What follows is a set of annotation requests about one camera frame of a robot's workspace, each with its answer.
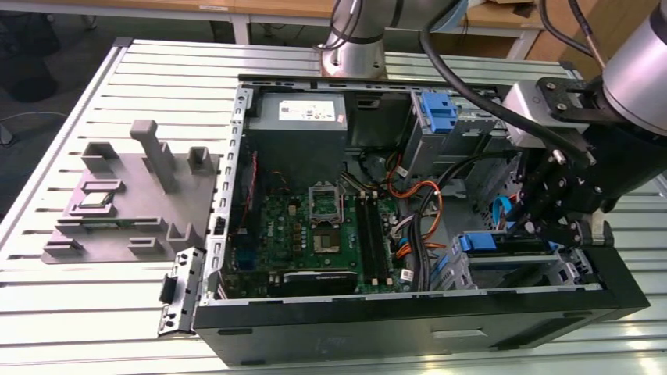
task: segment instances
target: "screw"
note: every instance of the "screw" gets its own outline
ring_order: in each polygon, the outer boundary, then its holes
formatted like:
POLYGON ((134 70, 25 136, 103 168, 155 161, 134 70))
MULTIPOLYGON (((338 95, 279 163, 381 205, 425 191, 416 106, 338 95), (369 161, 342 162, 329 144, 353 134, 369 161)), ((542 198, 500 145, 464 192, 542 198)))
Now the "screw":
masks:
POLYGON ((530 234, 534 234, 536 233, 536 225, 533 225, 533 222, 528 222, 524 227, 526 228, 526 232, 529 232, 530 234))
POLYGON ((564 155, 564 152, 561 152, 561 150, 554 150, 553 154, 554 154, 556 161, 561 165, 564 165, 568 162, 565 155, 564 155))

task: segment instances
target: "metal slotted table surface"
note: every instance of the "metal slotted table surface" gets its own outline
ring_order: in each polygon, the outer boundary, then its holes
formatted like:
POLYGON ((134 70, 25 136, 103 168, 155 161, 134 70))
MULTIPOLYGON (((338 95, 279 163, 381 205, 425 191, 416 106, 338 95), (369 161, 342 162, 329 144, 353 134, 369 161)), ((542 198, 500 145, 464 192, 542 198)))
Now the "metal slotted table surface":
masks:
MULTIPOLYGON (((573 77, 553 63, 460 57, 449 61, 469 82, 573 77)), ((441 79, 422 55, 389 53, 388 63, 390 78, 441 79)), ((239 73, 318 75, 318 56, 306 48, 166 41, 134 41, 110 51, 0 226, 0 373, 227 368, 197 337, 155 338, 161 280, 171 262, 49 266, 41 254, 79 181, 87 143, 110 141, 119 152, 139 152, 129 135, 131 121, 151 118, 173 152, 202 145, 225 154, 239 73)), ((649 309, 533 350, 326 362, 277 371, 339 373, 345 366, 347 373, 665 373, 667 201, 660 186, 649 183, 609 215, 622 257, 650 298, 649 309)))

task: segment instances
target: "floor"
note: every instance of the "floor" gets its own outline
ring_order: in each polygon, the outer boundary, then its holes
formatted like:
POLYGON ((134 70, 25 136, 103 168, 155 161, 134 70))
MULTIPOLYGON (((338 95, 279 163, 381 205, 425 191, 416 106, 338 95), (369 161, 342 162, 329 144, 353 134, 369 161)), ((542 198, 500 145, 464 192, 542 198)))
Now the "floor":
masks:
MULTIPOLYGON (((217 23, 217 39, 234 42, 231 25, 217 23)), ((54 15, 53 27, 62 49, 46 58, 59 82, 57 94, 38 102, 14 101, 0 89, 0 119, 18 113, 49 111, 69 114, 118 37, 171 41, 214 41, 213 25, 206 21, 154 20, 99 17, 98 28, 86 30, 77 15, 54 15)), ((254 25, 254 44, 309 47, 327 39, 327 28, 294 25, 254 25)), ((418 52, 417 35, 394 31, 386 37, 388 49, 418 52)), ((27 115, 0 121, 17 136, 11 147, 0 147, 0 218, 10 210, 23 185, 65 122, 63 116, 27 115)))

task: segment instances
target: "motherboard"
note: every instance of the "motherboard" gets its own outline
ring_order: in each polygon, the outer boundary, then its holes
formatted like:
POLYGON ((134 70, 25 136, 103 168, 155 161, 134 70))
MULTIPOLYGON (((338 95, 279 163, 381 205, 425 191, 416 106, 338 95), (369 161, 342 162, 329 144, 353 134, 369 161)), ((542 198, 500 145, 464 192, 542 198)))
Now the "motherboard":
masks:
POLYGON ((392 198, 318 194, 266 195, 259 241, 237 241, 229 298, 349 295, 404 291, 393 267, 392 198))

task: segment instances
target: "green circuit board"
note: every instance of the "green circuit board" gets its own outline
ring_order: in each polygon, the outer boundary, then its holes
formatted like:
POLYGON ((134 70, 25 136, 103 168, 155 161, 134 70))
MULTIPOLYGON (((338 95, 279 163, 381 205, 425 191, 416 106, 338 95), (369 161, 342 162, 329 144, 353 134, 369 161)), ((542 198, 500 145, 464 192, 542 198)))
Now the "green circuit board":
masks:
MULTIPOLYGON (((380 214, 392 217, 397 205, 392 199, 378 200, 380 214)), ((317 200, 315 213, 335 213, 334 196, 317 200)), ((307 195, 270 195, 265 198, 261 214, 261 245, 254 252, 253 269, 227 274, 227 286, 241 291, 243 298, 267 297, 266 275, 299 270, 353 271, 360 276, 357 293, 389 293, 402 291, 398 271, 392 267, 388 247, 388 263, 393 285, 365 284, 356 196, 345 195, 342 200, 341 224, 310 220, 307 195)))

